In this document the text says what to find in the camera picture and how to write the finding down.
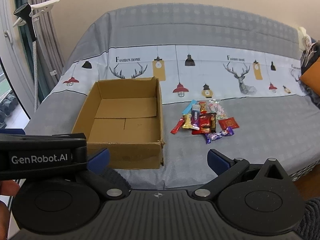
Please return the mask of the purple snack packet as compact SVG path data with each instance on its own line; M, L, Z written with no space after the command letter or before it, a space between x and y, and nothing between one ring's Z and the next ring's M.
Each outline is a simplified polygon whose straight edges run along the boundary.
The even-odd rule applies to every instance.
M213 141L221 139L223 137L233 136L234 131L231 127L227 127L225 130L215 133L207 133L205 134L206 144L210 144Z

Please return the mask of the white garment steamer stand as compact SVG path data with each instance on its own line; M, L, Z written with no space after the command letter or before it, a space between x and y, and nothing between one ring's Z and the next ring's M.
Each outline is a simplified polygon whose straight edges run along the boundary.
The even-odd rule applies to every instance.
M39 105L39 81L38 81L38 67L37 67L37 36L34 28L34 20L40 15L52 10L56 3L60 0L48 0L42 3L29 4L24 3L14 11L17 20L14 22L13 27L27 25L33 46L33 71L34 71L34 111L37 111Z

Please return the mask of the red long snack stick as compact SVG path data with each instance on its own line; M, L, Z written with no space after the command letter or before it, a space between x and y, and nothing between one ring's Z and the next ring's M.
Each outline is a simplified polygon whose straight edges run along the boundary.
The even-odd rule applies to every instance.
M183 126L184 118L180 118L176 126L170 131L172 134L176 134L178 130Z

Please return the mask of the purple white snack bar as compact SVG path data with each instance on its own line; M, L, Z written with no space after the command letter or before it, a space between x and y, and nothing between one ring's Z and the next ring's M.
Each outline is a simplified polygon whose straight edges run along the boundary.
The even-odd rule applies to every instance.
M191 125L193 129L200 130L200 106L198 104L193 104L191 108Z

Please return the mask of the orange cushion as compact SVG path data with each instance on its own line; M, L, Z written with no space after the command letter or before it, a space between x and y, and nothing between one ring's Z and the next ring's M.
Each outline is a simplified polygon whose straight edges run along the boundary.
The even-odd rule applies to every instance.
M318 96L320 96L320 59L309 67L300 77L302 83L310 87Z

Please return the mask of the brown cardboard box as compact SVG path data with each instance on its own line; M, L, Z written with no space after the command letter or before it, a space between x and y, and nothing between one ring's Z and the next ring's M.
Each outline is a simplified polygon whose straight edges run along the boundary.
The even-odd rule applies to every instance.
M162 114L157 78L101 80L92 86L72 132L84 133L89 154L107 148L109 167L159 169Z

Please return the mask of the gold snack bar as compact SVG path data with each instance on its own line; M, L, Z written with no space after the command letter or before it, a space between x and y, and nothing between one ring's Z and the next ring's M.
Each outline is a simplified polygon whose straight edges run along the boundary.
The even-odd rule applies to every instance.
M193 129L193 125L191 123L191 114L184 114L184 124L182 126L183 129Z

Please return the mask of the grey curtain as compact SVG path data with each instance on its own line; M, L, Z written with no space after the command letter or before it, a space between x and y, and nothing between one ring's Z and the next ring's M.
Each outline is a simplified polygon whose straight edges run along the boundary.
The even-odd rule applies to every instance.
M24 3L38 4L48 0L14 0L16 7ZM37 36L37 99L41 103L52 91L62 75L62 57L51 12L40 13L33 21Z

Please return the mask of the grey printed sofa cover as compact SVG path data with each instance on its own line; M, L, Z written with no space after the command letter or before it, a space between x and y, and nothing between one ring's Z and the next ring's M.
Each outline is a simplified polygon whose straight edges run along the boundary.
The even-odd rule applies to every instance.
M294 179L319 163L319 108L300 84L295 28L255 14L196 4L148 4L103 14L80 38L57 85L26 126L32 135L71 133L101 80L159 80L163 164L118 169L136 189L169 189L214 178L207 152L252 163L276 158ZM191 100L217 100L239 128L206 144L195 129L176 134Z

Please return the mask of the light blue snack packet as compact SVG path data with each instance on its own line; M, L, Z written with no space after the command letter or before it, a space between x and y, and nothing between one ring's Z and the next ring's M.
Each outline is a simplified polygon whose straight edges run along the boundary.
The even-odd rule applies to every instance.
M194 104L197 104L197 101L196 100L191 100L191 102L187 105L187 107L185 107L185 109L182 111L182 115L188 114L191 111L192 106Z

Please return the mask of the dark brown chocolate bar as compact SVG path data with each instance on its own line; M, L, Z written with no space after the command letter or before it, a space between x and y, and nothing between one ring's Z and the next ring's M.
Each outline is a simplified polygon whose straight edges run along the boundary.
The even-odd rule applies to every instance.
M210 115L210 132L216 132L216 113L211 113Z

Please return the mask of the orange red small snack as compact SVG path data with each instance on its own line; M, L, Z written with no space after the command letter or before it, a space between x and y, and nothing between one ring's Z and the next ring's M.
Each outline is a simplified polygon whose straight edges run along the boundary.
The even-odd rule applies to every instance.
M199 106L200 106L200 112L201 113L206 113L207 112L207 102L206 101L200 101Z

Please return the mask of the red square snack packet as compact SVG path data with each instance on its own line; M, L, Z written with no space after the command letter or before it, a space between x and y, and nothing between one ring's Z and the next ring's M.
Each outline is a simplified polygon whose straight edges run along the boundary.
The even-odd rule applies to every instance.
M240 127L234 117L221 119L218 122L222 130L227 129L228 127L231 127L232 129Z

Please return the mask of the pink clear candy bag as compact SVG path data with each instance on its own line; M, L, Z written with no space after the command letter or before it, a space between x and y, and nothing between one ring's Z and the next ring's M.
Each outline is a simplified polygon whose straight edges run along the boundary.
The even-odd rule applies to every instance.
M220 102L217 100L209 100L208 101L208 109L216 114L217 120L222 120L227 118L226 111L221 106Z

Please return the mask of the dark clothing pile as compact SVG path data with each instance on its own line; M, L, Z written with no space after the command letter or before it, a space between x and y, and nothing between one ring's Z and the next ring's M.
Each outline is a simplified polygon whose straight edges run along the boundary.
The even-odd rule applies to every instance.
M318 59L319 41L316 41L307 50L303 51L302 57L300 58L301 77L299 78L300 84L317 108L319 108L319 95L309 85L302 81L302 76Z

